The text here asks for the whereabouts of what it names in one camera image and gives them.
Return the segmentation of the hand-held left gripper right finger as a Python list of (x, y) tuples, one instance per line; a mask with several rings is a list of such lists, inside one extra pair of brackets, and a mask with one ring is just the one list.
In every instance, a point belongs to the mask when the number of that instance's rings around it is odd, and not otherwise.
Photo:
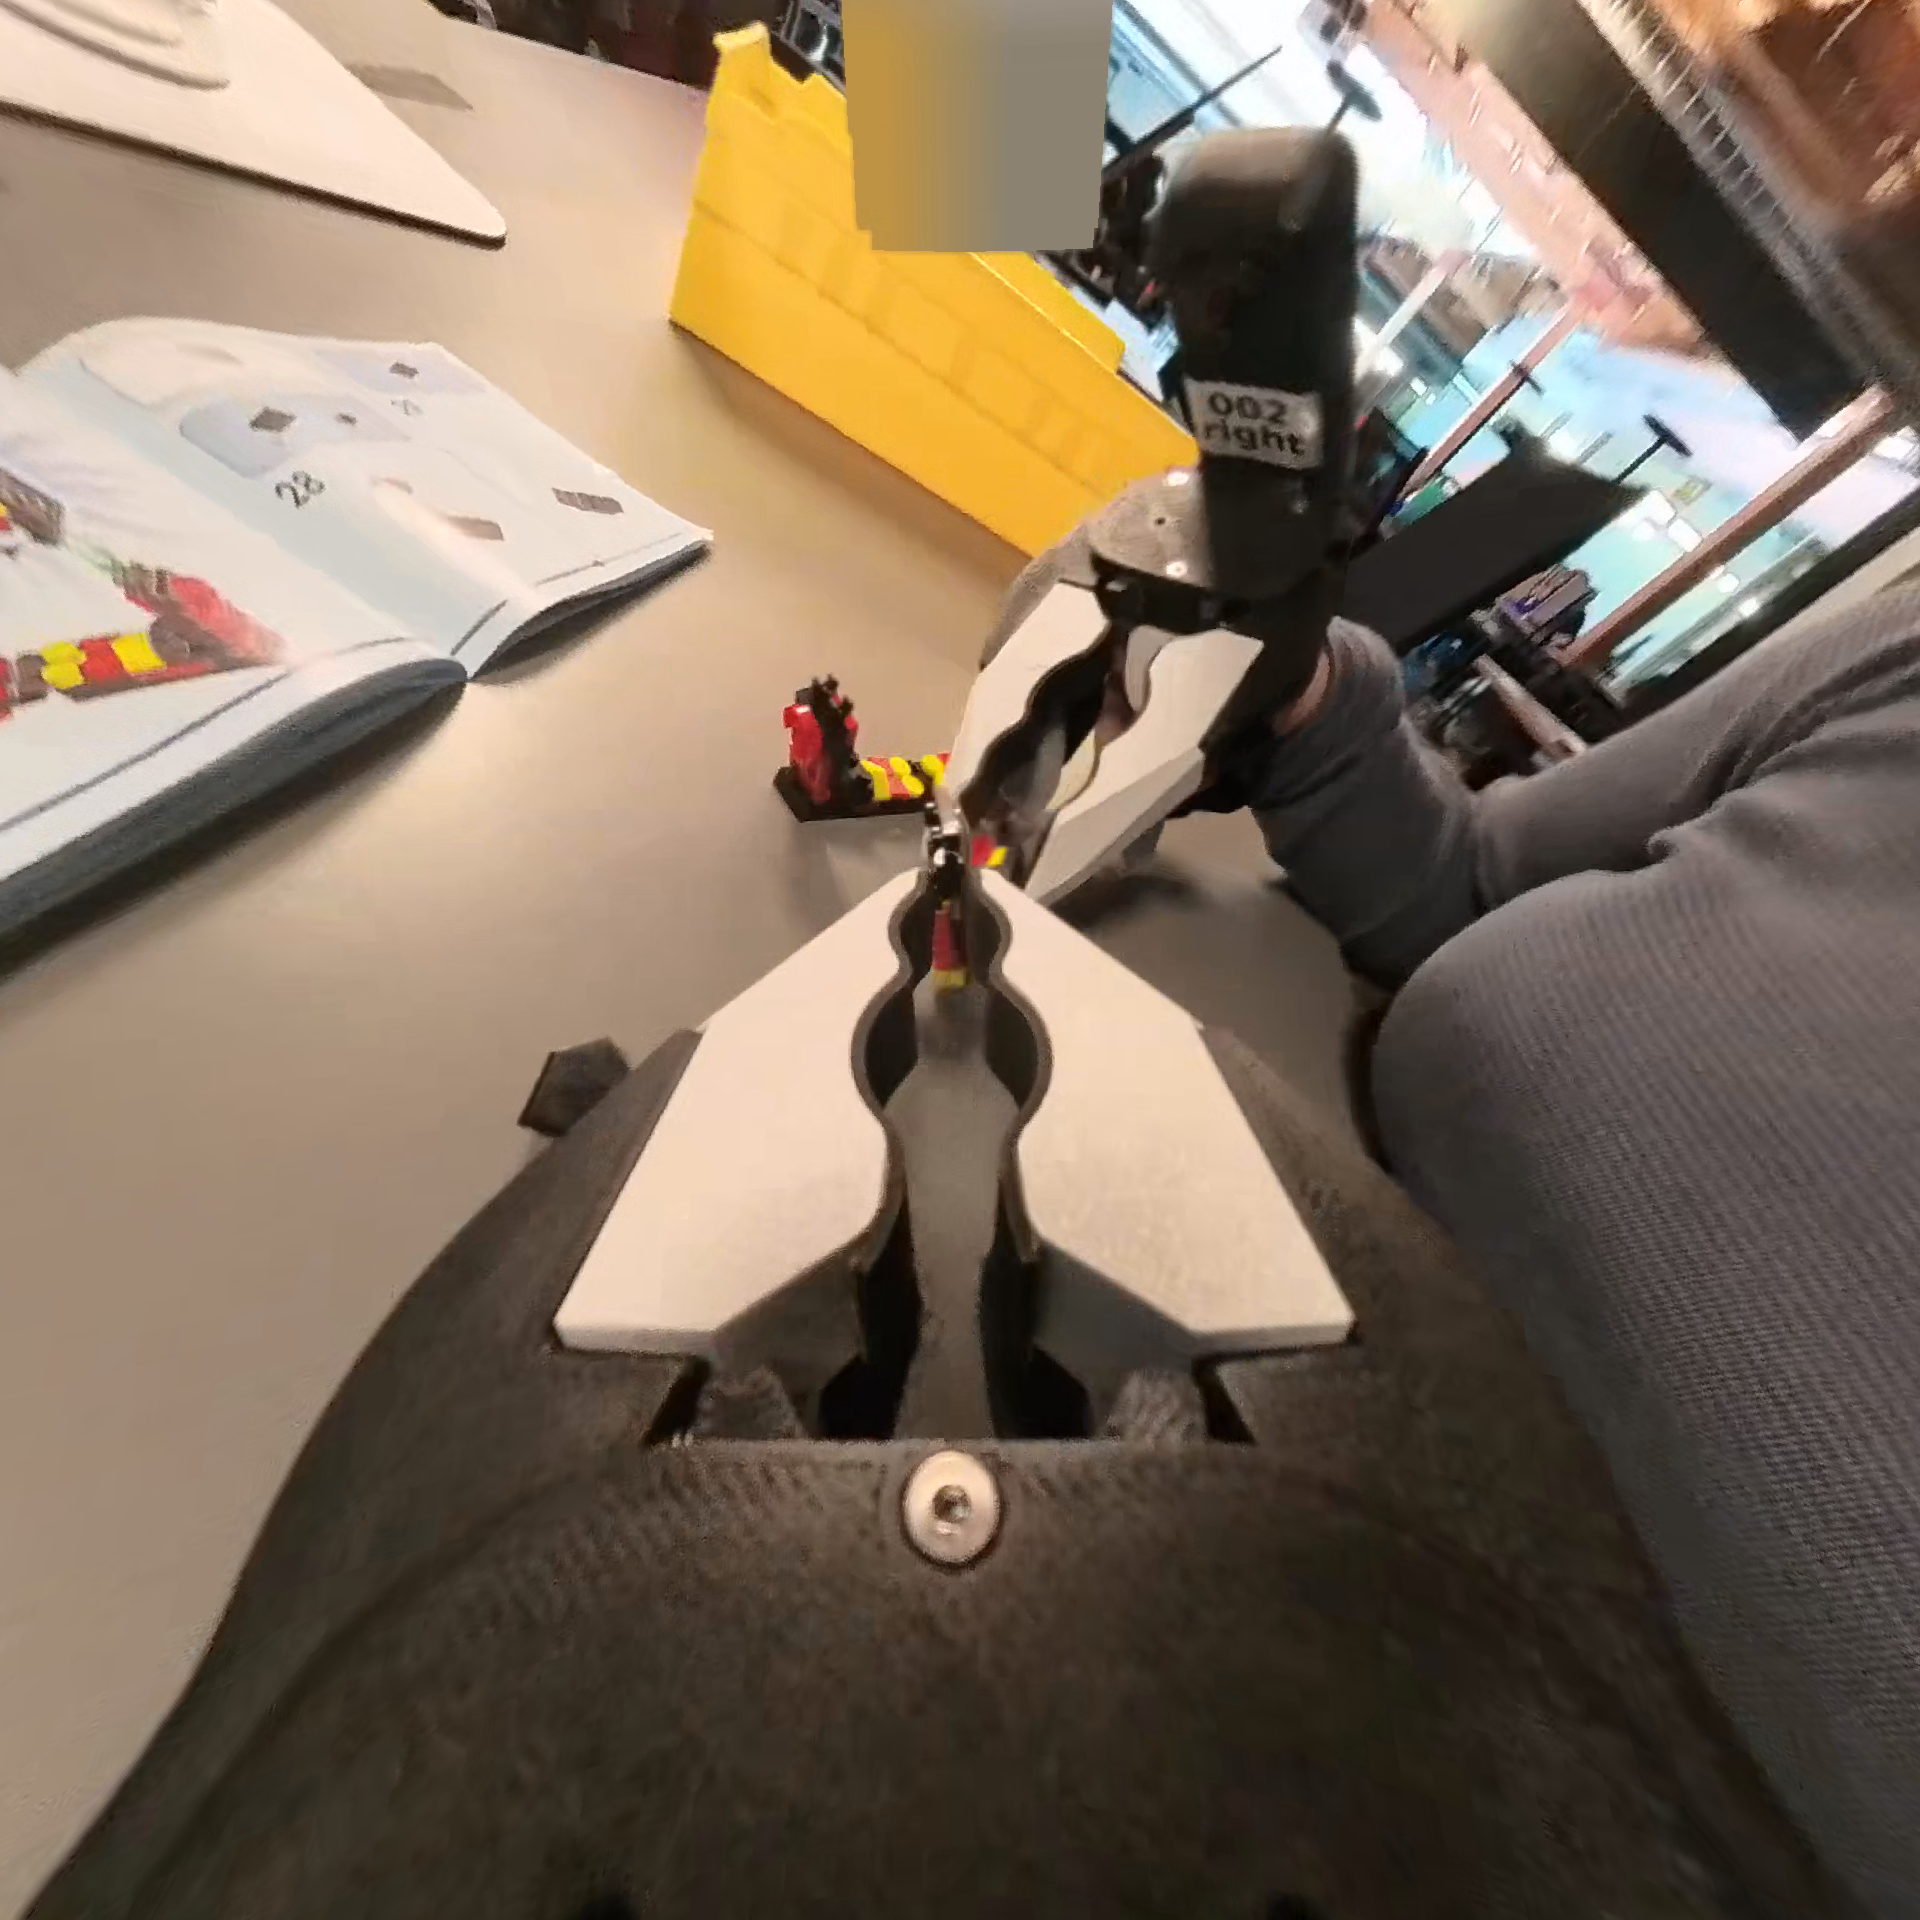
[(1203, 1028), (994, 872), (972, 954), (1013, 1099), (977, 1284), (994, 1418), (1096, 1429), (1136, 1371), (1346, 1343), (1356, 1309)]

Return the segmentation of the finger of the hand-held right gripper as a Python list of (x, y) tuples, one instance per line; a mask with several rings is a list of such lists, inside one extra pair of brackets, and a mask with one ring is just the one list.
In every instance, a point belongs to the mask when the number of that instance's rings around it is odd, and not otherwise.
[(965, 821), (1096, 803), (1124, 729), (1124, 628), (1084, 581), (1051, 585), (977, 671), (946, 758)]
[(1046, 831), (1023, 890), (1062, 902), (1087, 879), (1156, 843), (1162, 821), (1185, 803), (1209, 764), (1209, 734), (1232, 704), (1264, 643), (1236, 630), (1136, 630), (1124, 654), (1127, 726), (1096, 721), (1047, 790)]

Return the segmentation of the black red yellow lego model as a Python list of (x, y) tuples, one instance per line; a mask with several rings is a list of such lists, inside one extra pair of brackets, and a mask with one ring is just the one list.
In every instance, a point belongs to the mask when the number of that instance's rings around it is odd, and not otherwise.
[(774, 790), (798, 821), (919, 816), (946, 786), (946, 750), (866, 756), (857, 711), (838, 678), (811, 678), (779, 711), (789, 758)]

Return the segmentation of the person's arm, grey sleeve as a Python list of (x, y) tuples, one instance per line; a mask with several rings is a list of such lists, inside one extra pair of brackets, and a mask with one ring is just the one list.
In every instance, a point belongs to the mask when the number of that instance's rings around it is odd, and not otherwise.
[(1600, 1439), (1694, 1658), (1918, 1915), (1918, 838), (1679, 830), (1409, 979), (1409, 1190)]

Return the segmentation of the person's right forearm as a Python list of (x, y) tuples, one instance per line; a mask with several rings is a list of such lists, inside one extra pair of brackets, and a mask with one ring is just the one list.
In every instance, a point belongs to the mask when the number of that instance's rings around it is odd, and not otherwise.
[(1918, 958), (1918, 585), (1763, 637), (1629, 729), (1467, 790), (1349, 621), (1318, 704), (1223, 779), (1349, 962), (1403, 983), (1467, 923), (1605, 965)]

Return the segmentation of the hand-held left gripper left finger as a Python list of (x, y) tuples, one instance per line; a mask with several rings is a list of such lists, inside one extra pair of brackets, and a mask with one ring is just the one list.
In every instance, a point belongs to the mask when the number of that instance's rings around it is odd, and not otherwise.
[(892, 1429), (923, 1343), (903, 1149), (923, 879), (892, 875), (694, 1034), (558, 1314), (574, 1355), (774, 1371), (806, 1429)]

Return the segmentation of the red black lego subassembly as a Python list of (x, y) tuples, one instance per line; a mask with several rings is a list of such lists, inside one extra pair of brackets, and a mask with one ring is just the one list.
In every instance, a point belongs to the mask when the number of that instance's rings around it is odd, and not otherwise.
[(954, 994), (972, 983), (969, 875), (1007, 869), (1007, 846), (969, 825), (946, 786), (926, 796), (926, 895), (933, 899), (929, 978)]

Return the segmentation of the open lego instruction booklet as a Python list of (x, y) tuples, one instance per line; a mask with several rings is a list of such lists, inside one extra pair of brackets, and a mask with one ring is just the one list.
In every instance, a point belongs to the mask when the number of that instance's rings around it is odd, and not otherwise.
[(437, 343), (59, 338), (5, 370), (5, 937), (711, 543)]

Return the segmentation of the white flat mat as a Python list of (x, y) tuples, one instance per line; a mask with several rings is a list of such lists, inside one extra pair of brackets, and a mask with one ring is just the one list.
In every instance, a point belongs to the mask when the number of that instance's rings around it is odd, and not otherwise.
[(506, 216), (277, 2), (5, 2), (5, 109), (500, 245)]

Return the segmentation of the yellow plastic bin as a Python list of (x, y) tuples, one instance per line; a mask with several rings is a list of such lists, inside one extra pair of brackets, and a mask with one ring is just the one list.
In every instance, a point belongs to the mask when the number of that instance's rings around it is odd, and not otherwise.
[(844, 96), (796, 78), (767, 23), (713, 54), (677, 329), (1026, 556), (1198, 461), (1124, 374), (1120, 330), (1039, 258), (877, 251)]

